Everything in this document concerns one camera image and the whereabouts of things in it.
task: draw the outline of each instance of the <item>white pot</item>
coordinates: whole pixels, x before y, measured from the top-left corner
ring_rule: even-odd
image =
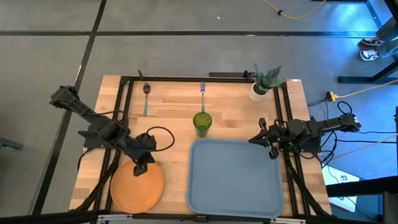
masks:
[[[266,93],[263,94],[263,95],[257,94],[257,93],[254,91],[254,85],[255,85],[255,83],[253,83],[253,86],[251,87],[250,92],[249,92],[250,99],[251,99],[252,101],[254,101],[254,102],[262,102],[262,101],[266,100],[269,91],[266,92]]]

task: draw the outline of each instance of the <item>yellow cable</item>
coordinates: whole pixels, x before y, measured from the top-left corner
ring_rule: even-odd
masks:
[[[385,139],[383,139],[383,140],[380,140],[380,141],[378,141],[378,142],[375,142],[375,143],[372,143],[372,144],[368,144],[367,146],[361,147],[361,148],[359,148],[359,149],[355,149],[355,150],[352,150],[352,151],[350,151],[350,152],[346,152],[346,153],[344,153],[344,154],[341,154],[340,156],[337,156],[337,157],[331,159],[331,161],[332,161],[332,160],[335,160],[335,159],[338,159],[338,158],[340,158],[340,157],[346,156],[346,155],[348,155],[348,154],[350,154],[350,153],[359,151],[359,150],[361,150],[361,149],[365,149],[365,148],[367,148],[367,147],[371,147],[371,146],[380,144],[380,143],[382,143],[382,142],[384,142],[384,141],[386,141],[386,140],[388,140],[388,139],[390,139],[390,138],[393,138],[393,137],[395,137],[395,136],[398,136],[398,133],[395,134],[395,135],[393,135],[393,136],[389,136],[388,138],[385,138]]]
[[[271,8],[273,8],[275,11],[279,12],[279,10],[275,6],[273,6],[271,3],[269,3],[267,0],[263,0],[263,1],[265,3],[267,3]],[[313,13],[315,10],[317,10],[325,2],[326,2],[326,0],[323,0],[323,2],[321,2],[315,8],[313,8],[311,11],[309,11],[306,14],[301,15],[301,16],[288,16],[288,15],[284,14],[283,12],[281,12],[280,14],[283,15],[284,17],[286,17],[286,18],[289,18],[289,19],[301,19],[301,18],[306,17],[307,15]]]
[[[379,87],[382,87],[382,86],[390,85],[391,83],[394,83],[394,82],[398,82],[398,79],[393,80],[391,82],[387,82],[387,83],[382,84],[382,85],[374,86],[374,87],[367,88],[367,89],[364,89],[364,90],[359,90],[359,91],[356,91],[356,92],[353,92],[353,93],[350,93],[350,94],[347,94],[347,95],[343,95],[343,96],[335,95],[335,98],[344,98],[344,97],[347,97],[347,96],[352,96],[352,95],[355,95],[355,94],[358,94],[358,93],[363,93],[365,91],[372,90],[374,88],[379,88]]]

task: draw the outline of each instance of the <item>spoon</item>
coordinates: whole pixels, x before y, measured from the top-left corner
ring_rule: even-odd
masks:
[[[144,105],[144,116],[147,116],[147,100],[148,100],[148,93],[150,92],[150,85],[149,83],[144,84],[144,93],[145,93],[145,105]]]

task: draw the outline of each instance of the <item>orange plate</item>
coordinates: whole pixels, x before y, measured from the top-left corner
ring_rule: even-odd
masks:
[[[134,176],[136,165],[129,161],[117,169],[112,178],[111,195],[113,202],[126,213],[141,213],[156,204],[162,195],[164,178],[162,169],[148,164],[148,171]]]

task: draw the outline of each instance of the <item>green glass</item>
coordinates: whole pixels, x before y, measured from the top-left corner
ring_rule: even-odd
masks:
[[[193,125],[199,137],[205,137],[212,124],[213,120],[210,114],[199,112],[193,117]]]

